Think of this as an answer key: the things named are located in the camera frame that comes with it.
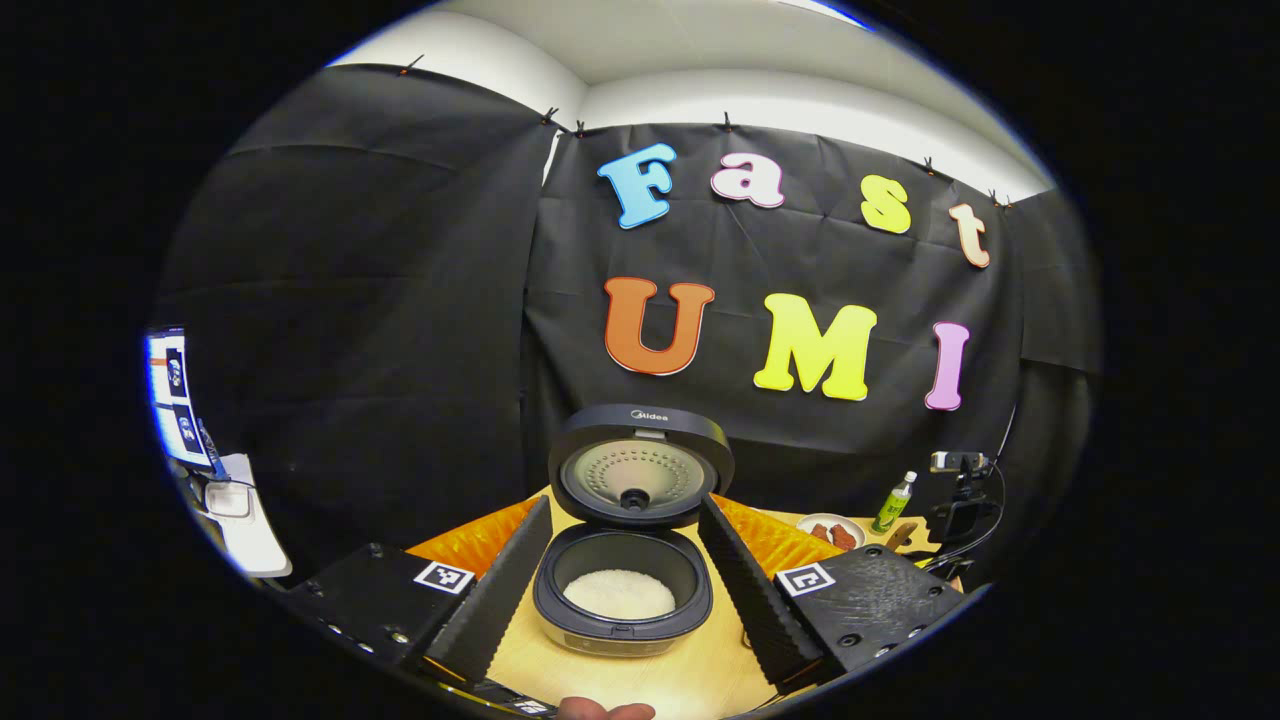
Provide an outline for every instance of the wooden table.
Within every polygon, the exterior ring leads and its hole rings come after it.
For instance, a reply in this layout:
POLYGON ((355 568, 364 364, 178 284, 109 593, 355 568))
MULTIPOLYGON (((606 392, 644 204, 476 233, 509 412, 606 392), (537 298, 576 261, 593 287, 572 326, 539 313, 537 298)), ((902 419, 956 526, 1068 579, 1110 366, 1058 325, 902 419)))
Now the wooden table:
MULTIPOLYGON (((552 500, 553 533, 580 523, 561 509, 549 487, 538 495, 552 500)), ((804 516, 768 510, 763 512, 791 524, 804 516)), ((850 520, 867 532, 869 543, 888 539, 887 534, 870 534, 870 519, 850 520)), ((899 523, 908 520, 918 523, 910 536, 910 551, 936 551, 938 544, 928 541, 924 518, 902 518, 899 523)), ((543 633, 530 583, 502 644, 498 646, 489 678, 554 705, 568 696, 589 697, 607 708, 645 702, 658 711, 655 720, 726 717, 772 698, 774 688, 765 682, 755 655, 742 644, 742 621, 716 565, 707 556, 707 548, 698 537, 698 527, 676 532, 692 541, 703 552, 713 592, 710 618, 685 642, 655 657, 614 659, 572 652, 543 633)))

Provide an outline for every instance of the finger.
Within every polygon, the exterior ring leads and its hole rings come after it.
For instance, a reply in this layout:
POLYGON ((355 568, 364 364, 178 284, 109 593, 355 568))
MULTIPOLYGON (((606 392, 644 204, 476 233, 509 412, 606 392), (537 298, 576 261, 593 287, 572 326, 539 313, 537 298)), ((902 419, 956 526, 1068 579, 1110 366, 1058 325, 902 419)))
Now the finger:
POLYGON ((604 706, 585 697, 567 697, 556 714, 559 720, 609 720, 604 706))
POLYGON ((608 720, 653 720, 658 711, 643 702, 620 705, 609 711, 608 720))

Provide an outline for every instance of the ceiling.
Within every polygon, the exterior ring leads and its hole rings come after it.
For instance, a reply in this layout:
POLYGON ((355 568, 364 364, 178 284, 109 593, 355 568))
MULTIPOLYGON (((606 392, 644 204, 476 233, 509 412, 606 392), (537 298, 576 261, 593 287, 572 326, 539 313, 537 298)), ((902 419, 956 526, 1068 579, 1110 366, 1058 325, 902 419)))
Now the ceiling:
POLYGON ((995 115, 884 35, 809 0, 445 0, 447 10, 511 31, 588 86, 689 69, 769 69, 829 78, 951 118, 1043 176, 995 115))

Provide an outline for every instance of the green bottle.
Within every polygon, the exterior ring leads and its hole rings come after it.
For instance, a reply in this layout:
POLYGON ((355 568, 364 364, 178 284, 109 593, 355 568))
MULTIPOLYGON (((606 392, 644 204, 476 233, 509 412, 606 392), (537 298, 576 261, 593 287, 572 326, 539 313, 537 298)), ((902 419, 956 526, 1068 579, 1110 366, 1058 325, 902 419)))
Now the green bottle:
POLYGON ((906 507, 906 501, 911 500, 911 483, 915 482, 915 473, 908 471, 902 478, 901 483, 893 488, 893 492, 888 493, 888 500, 884 501, 884 507, 881 507, 879 515, 876 516, 876 521, 872 523, 872 532, 877 536, 882 536, 893 527, 897 516, 902 514, 902 509, 906 507))

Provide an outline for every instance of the rice cooker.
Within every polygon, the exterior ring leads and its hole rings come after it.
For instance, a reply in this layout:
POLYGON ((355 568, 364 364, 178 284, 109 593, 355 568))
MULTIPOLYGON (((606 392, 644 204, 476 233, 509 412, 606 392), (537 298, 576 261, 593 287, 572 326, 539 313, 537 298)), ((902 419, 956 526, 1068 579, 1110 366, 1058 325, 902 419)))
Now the rice cooker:
POLYGON ((552 493, 584 520, 552 538, 534 578, 543 632, 590 655, 646 657, 667 652, 712 612, 701 552, 673 532, 698 521, 703 498, 724 493, 733 455, 712 420, 669 407, 598 405, 571 416, 548 457, 552 493), (617 619, 564 596, 598 570, 643 573, 666 585, 675 610, 617 619))

